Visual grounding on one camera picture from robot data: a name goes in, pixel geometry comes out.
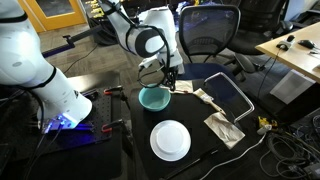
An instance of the floor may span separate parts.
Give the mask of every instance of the floor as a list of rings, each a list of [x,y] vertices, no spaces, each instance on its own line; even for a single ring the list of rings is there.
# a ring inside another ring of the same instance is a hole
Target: floor
[[[88,29],[88,25],[83,24],[40,33],[39,37],[41,40],[41,51],[44,52],[61,45],[65,45],[66,41],[64,38],[62,38],[62,36],[74,36]],[[141,62],[141,58],[134,56],[128,53],[127,51],[121,49],[119,45],[96,45],[92,36],[86,37],[76,42],[75,45],[76,47],[74,49],[51,56],[47,58],[47,61],[61,69],[63,72],[69,69],[73,62],[77,61],[67,72],[65,72],[65,75],[67,77],[116,70],[121,75],[121,83],[125,88],[125,93],[127,96],[130,96],[130,92],[132,89],[141,88],[141,85],[137,82],[138,64]],[[183,53],[179,43],[178,48],[181,52],[183,59],[185,60],[185,63],[188,63],[187,57]],[[225,50],[223,51],[223,54],[232,55],[232,52]],[[265,56],[259,56],[254,58],[254,61],[258,63],[264,63],[266,62],[266,60],[267,57]],[[215,60],[209,59],[208,63],[222,63],[225,61],[226,59],[218,57]],[[247,80],[243,83],[239,83],[241,89],[245,91],[250,91],[252,94],[256,95],[261,85],[261,81],[272,63],[273,61],[269,61],[266,64],[267,69],[264,71],[254,74],[246,74]],[[270,70],[263,84],[263,87],[260,92],[260,99],[265,100],[269,104],[272,104],[273,109],[271,109],[271,111],[276,111],[277,108],[283,106],[283,103],[275,97],[271,96],[268,92],[288,71],[289,69],[286,66],[276,62]],[[160,74],[148,78],[147,81],[154,82],[158,81],[159,79],[161,79]],[[127,124],[130,128],[130,112],[128,111],[124,103],[121,111],[123,114],[123,119],[128,120]],[[128,170],[132,170],[129,166],[131,161],[127,161],[128,158],[126,157],[126,154],[123,154],[123,164],[127,166],[124,166],[124,172],[122,176],[116,178],[119,180],[132,178],[127,177]]]

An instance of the wooden desk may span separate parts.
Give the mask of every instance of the wooden desk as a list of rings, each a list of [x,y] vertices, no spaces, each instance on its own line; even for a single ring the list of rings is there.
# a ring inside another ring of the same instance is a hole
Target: wooden desk
[[[310,55],[310,49],[297,43],[300,40],[309,39],[320,46],[319,29],[320,23],[316,23],[272,41],[260,44],[256,46],[256,49],[275,58],[279,52],[279,48],[277,48],[276,45],[281,40],[287,39],[289,35],[294,35],[295,43],[288,51],[281,50],[277,60],[320,83],[320,68],[317,68],[317,66],[320,65],[320,55]]]

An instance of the mesh chair back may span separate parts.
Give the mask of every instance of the mesh chair back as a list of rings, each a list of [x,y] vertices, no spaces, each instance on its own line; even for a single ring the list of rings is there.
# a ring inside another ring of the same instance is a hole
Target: mesh chair back
[[[281,11],[287,0],[242,0],[239,29],[266,32],[278,28]]]
[[[239,26],[240,11],[235,6],[190,6],[182,10],[179,39],[189,57],[216,56],[234,37]]]

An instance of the office chair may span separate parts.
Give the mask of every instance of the office chair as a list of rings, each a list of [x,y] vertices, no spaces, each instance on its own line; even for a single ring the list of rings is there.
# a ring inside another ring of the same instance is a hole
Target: office chair
[[[234,6],[185,7],[179,19],[179,39],[189,61],[193,63],[191,56],[207,55],[206,62],[224,50],[238,29],[239,18]]]
[[[184,64],[185,74],[178,76],[178,80],[204,79],[211,87],[208,91],[214,89],[212,94],[216,94],[219,100],[226,103],[235,102],[236,97],[241,98],[241,101],[237,99],[237,102],[244,103],[241,106],[249,108],[244,113],[243,109],[236,111],[237,107],[227,106],[236,114],[232,117],[234,123],[251,113],[254,107],[234,83],[235,77],[227,67],[205,62],[208,57],[216,56],[226,48],[238,29],[239,17],[240,11],[236,6],[189,6],[182,10],[179,21],[180,43],[191,63]],[[204,63],[192,63],[190,56],[196,55],[208,57]]]
[[[234,58],[225,65],[235,64],[233,74],[242,74],[241,81],[245,80],[244,72],[254,73],[263,70],[264,65],[254,64],[246,55],[262,55],[255,46],[267,42],[277,36],[290,31],[292,24],[284,21],[283,14],[288,0],[242,0],[239,4],[241,11],[240,25],[237,34],[227,48],[235,52]],[[277,35],[280,27],[282,34]]]

